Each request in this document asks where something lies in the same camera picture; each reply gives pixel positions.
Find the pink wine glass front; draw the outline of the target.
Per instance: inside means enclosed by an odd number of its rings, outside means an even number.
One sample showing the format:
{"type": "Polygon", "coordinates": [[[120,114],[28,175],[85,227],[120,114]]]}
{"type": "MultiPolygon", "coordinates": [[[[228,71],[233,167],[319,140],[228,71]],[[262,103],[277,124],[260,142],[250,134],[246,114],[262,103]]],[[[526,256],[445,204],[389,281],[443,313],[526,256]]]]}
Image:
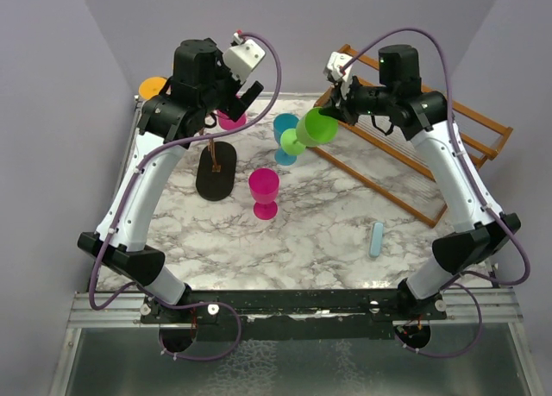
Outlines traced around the pink wine glass front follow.
{"type": "Polygon", "coordinates": [[[245,125],[247,122],[247,114],[243,113],[238,119],[232,120],[229,118],[226,114],[224,114],[222,111],[218,110],[216,112],[217,115],[217,122],[221,129],[223,130],[232,130],[240,128],[241,126],[245,125]]]}

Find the pink wine glass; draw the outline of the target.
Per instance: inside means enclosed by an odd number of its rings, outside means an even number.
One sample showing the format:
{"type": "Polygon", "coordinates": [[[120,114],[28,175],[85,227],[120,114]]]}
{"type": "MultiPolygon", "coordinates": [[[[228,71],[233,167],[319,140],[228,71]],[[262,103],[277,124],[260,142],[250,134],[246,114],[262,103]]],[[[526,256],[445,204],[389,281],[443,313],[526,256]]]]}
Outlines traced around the pink wine glass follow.
{"type": "Polygon", "coordinates": [[[275,202],[279,194],[279,176],[269,168],[253,171],[248,178],[249,190],[254,199],[253,212],[261,220],[273,219],[278,213],[275,202]]]}
{"type": "Polygon", "coordinates": [[[243,113],[238,119],[232,120],[229,118],[226,114],[224,114],[222,111],[218,110],[216,112],[217,115],[217,122],[221,129],[223,130],[232,130],[240,128],[241,126],[245,125],[247,122],[247,114],[243,113]]]}

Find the blue plastic wine glass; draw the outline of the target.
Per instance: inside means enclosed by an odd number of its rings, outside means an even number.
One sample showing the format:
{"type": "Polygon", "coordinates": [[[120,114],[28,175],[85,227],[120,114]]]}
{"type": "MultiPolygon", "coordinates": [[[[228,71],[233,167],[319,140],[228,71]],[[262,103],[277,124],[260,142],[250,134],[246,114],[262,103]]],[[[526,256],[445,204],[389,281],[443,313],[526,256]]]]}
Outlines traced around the blue plastic wine glass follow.
{"type": "Polygon", "coordinates": [[[278,143],[278,149],[274,154],[274,160],[281,166],[290,166],[296,160],[297,156],[288,154],[282,146],[282,135],[289,129],[295,129],[298,124],[298,117],[291,113],[277,115],[273,120],[273,136],[278,143]]]}

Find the green plastic wine glass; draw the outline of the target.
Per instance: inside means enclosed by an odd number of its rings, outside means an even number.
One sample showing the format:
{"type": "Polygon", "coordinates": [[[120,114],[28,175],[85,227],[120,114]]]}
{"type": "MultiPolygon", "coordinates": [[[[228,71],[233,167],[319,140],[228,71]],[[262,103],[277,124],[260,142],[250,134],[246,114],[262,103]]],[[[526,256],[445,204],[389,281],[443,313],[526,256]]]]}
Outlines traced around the green plastic wine glass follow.
{"type": "Polygon", "coordinates": [[[310,109],[299,121],[295,129],[283,135],[283,149],[288,154],[300,155],[307,148],[314,148],[331,142],[337,134],[338,121],[322,113],[320,107],[310,109]]]}

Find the yellow plastic wine glass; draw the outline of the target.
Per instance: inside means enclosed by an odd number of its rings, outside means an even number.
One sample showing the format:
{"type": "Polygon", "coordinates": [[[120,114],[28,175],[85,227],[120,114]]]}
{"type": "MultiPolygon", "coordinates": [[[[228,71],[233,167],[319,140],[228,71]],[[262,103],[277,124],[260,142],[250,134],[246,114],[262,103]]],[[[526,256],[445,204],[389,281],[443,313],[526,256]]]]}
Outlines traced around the yellow plastic wine glass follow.
{"type": "Polygon", "coordinates": [[[167,78],[159,76],[144,79],[138,88],[140,98],[143,101],[147,101],[148,99],[158,95],[166,82],[167,78]]]}

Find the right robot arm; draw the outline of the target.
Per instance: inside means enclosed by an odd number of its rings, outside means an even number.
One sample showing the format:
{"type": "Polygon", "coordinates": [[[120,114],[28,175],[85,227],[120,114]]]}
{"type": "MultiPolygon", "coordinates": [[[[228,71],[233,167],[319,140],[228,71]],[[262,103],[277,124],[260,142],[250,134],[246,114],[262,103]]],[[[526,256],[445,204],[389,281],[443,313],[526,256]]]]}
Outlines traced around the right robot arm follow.
{"type": "Polygon", "coordinates": [[[360,116],[385,116],[399,128],[429,168],[448,207],[453,232],[432,242],[432,256],[398,285],[396,308],[407,319],[424,313],[428,301],[472,265],[495,255],[521,227],[483,184],[466,153],[448,100],[425,92],[417,50],[391,45],[379,50],[379,85],[363,85],[351,73],[353,57],[333,52],[325,75],[333,85],[323,112],[348,125],[360,116]]]}

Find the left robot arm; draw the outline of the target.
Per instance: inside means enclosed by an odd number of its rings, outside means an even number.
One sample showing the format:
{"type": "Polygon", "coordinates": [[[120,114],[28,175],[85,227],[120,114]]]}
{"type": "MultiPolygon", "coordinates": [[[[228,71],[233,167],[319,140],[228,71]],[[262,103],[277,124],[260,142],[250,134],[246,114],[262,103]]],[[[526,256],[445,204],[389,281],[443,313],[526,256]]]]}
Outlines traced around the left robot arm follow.
{"type": "Polygon", "coordinates": [[[172,75],[141,107],[133,157],[107,214],[94,231],[79,236],[79,249],[162,300],[160,311],[174,323],[190,314],[189,287],[168,269],[164,253],[147,245],[150,222],[207,116],[219,110],[236,120],[260,95],[259,82],[241,88],[265,55],[257,42],[239,34],[226,51],[210,38],[182,41],[172,75]]]}

